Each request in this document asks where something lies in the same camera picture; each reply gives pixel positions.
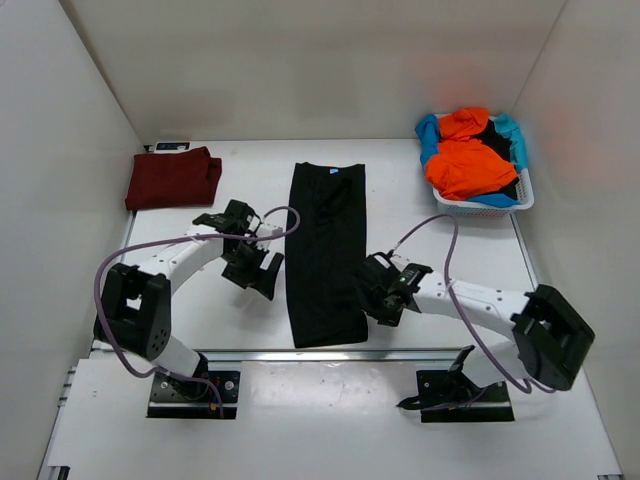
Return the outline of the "dark red t shirt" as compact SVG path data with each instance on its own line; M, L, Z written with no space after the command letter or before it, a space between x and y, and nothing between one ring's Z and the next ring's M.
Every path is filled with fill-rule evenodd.
M134 156L125 207L129 211L211 206L222 176L222 160L207 147L179 153Z

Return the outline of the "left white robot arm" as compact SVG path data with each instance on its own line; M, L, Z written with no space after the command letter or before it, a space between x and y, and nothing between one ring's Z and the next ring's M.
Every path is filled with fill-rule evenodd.
M166 376L187 401L217 400L206 357L172 334L172 297L197 272L222 260L223 278L272 300L284 256L271 255L269 246L286 233L232 200L221 213L196 217L182 236L153 242L158 251L144 262L106 260L94 280L95 339L121 359L133 354L149 362L150 372Z

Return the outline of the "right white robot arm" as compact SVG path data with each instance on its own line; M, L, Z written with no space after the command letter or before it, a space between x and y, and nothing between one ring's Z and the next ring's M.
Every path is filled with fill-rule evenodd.
M469 328L475 344L460 352L449 373L450 390L460 399L509 380L568 391L595 340L593 329L549 285L531 292L492 289L383 253L368 256L354 277L362 310L381 325L396 327L411 311Z

